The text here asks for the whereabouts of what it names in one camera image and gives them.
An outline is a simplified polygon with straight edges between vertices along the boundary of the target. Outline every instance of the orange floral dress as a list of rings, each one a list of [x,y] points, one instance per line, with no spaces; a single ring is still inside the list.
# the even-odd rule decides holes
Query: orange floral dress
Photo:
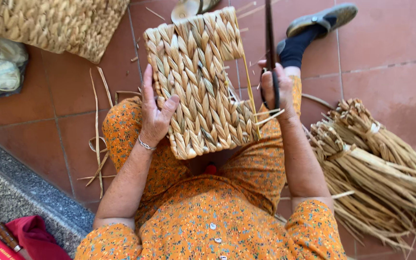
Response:
[[[301,89],[299,78],[294,82]],[[136,97],[109,111],[103,132],[117,171],[141,123]],[[346,259],[322,202],[299,204],[286,225],[273,217],[286,183],[282,139],[276,120],[261,132],[260,141],[241,148],[215,175],[192,176],[164,138],[153,154],[136,230],[118,223],[97,228],[75,259]]]

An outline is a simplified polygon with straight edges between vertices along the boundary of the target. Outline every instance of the bracelet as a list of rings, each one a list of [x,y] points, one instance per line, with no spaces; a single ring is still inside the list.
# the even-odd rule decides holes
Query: bracelet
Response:
[[[137,139],[139,140],[139,142],[141,143],[141,145],[142,145],[145,149],[147,149],[147,150],[152,150],[152,151],[156,150],[156,147],[150,147],[148,144],[143,143],[143,142],[141,141],[141,135],[137,136]]]

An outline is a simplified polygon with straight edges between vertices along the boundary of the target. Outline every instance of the woven panel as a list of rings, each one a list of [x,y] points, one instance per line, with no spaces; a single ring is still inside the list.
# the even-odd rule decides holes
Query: woven panel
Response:
[[[99,63],[130,0],[0,0],[0,36]]]
[[[159,106],[172,94],[181,100],[168,132],[176,158],[259,139],[253,101],[238,101],[224,70],[223,61],[244,57],[233,7],[147,29],[144,40]]]

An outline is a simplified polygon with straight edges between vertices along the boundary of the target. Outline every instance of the floor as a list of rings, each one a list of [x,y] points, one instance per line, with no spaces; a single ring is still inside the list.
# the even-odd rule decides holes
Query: floor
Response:
[[[110,91],[136,91],[141,72],[147,64],[143,40],[136,41],[147,28],[165,22],[147,9],[170,21],[176,0],[131,0],[99,66]],[[236,9],[251,0],[222,0],[217,8]],[[274,35],[285,37],[292,19],[320,11],[340,0],[273,1]],[[416,1],[354,0],[359,14],[347,26],[326,39],[313,42],[303,57],[303,93],[320,97],[336,105],[341,98],[361,98],[373,116],[416,148]],[[254,64],[264,55],[263,0],[239,12],[240,29],[252,85],[259,80]],[[95,136],[95,99],[89,77],[93,78],[99,98],[99,120],[110,105],[95,65],[68,53],[54,54],[28,46],[30,63],[20,94],[0,98],[0,146],[39,175],[92,211],[99,202],[98,182],[85,187],[84,180],[97,169],[95,153],[88,140]],[[138,56],[137,62],[131,59]],[[225,62],[227,72],[243,98],[246,71],[242,62]],[[130,97],[120,94],[120,100]],[[325,107],[307,99],[302,102],[302,121],[309,127],[322,118]],[[112,162],[105,163],[104,175],[115,174]],[[111,178],[104,179],[107,188]],[[279,212],[289,216],[289,205],[282,201]],[[348,256],[357,259],[404,259],[378,240],[355,240],[342,227],[341,240]],[[413,237],[406,238],[413,242]],[[409,259],[416,259],[415,250]]]

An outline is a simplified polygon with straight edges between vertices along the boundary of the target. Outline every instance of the slipper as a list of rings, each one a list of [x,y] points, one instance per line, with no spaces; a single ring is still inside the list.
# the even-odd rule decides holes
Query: slipper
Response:
[[[203,0],[203,8],[200,13],[206,13],[215,5],[217,5],[221,0]]]
[[[171,12],[173,23],[188,17],[206,13],[221,0],[179,0]]]
[[[328,33],[334,31],[336,28],[350,22],[357,14],[357,11],[358,9],[355,4],[344,3],[315,14],[301,16],[291,22],[286,29],[286,36],[288,38],[293,37],[302,32],[307,26],[319,24],[326,28],[327,32],[317,35],[316,39],[324,38],[328,35]],[[331,24],[324,19],[326,16],[336,17],[337,22],[331,26]]]

